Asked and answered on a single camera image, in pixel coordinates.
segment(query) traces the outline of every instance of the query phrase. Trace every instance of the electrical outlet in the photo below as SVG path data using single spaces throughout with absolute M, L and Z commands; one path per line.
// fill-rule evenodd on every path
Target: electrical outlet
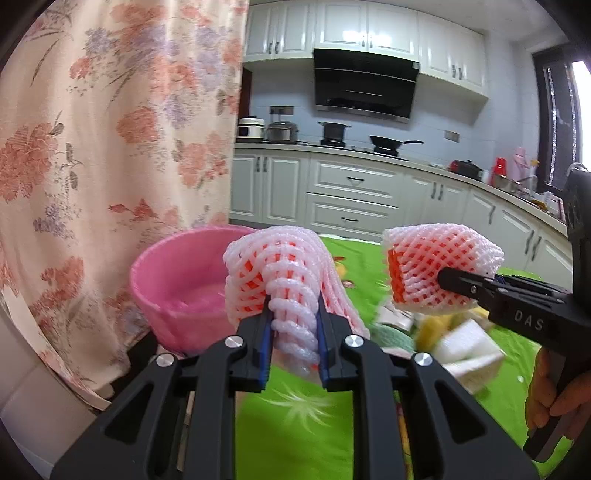
M 443 134 L 443 136 L 446 139 L 451 140 L 452 142 L 455 142 L 455 143 L 459 143 L 460 142 L 460 134 L 459 133 L 451 132 L 449 130 L 445 130 L 445 133 Z
M 293 106 L 272 105 L 269 107 L 269 113 L 271 115 L 293 115 L 294 108 Z

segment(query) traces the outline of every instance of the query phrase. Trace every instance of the pot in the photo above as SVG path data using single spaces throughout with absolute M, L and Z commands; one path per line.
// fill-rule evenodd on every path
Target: pot
M 273 122 L 267 127 L 267 140 L 271 143 L 296 143 L 298 132 L 293 122 Z
M 350 125 L 334 124 L 332 122 L 318 122 L 324 127 L 322 137 L 325 140 L 336 140 L 341 142 L 345 136 L 345 128 L 351 128 Z

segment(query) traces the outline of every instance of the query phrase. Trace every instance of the human hand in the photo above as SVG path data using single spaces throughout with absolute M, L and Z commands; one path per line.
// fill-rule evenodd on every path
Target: human hand
M 525 422 L 529 429 L 540 429 L 546 426 L 550 417 L 560 417 L 579 409 L 564 435 L 574 440 L 591 416 L 591 372 L 575 378 L 558 398 L 549 374 L 550 356 L 548 350 L 541 348 L 535 359 L 534 376 L 525 402 Z

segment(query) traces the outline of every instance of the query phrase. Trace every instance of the rice cooker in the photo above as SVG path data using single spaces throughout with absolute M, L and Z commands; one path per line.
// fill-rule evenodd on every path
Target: rice cooker
M 236 127 L 237 143 L 257 143 L 265 138 L 265 121 L 255 116 L 247 116 L 238 121 Z

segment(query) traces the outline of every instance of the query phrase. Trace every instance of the fruit wrapped in foam net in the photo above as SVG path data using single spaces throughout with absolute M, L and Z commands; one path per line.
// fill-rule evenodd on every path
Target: fruit wrapped in foam net
M 453 313 L 476 306 L 475 300 L 442 290 L 437 275 L 444 267 L 494 278 L 503 251 L 464 225 L 435 223 L 384 231 L 383 246 L 392 286 L 392 302 L 401 310 Z
M 346 317 L 351 329 L 369 332 L 350 302 L 331 254 L 318 235 L 294 226 L 258 230 L 232 242 L 224 253 L 228 268 L 226 312 L 237 325 L 260 313 L 271 296 L 274 347 L 286 354 L 290 370 L 306 376 L 319 363 L 316 313 L 320 292 L 326 310 Z

